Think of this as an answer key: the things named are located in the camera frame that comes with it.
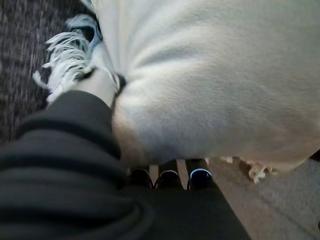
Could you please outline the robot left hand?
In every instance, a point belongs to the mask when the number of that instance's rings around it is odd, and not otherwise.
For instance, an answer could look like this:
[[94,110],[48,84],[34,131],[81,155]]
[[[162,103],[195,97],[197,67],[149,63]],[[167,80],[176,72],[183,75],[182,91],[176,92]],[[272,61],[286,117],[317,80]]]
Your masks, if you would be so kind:
[[111,129],[120,75],[92,69],[0,150],[3,240],[247,240],[204,159],[127,170]]

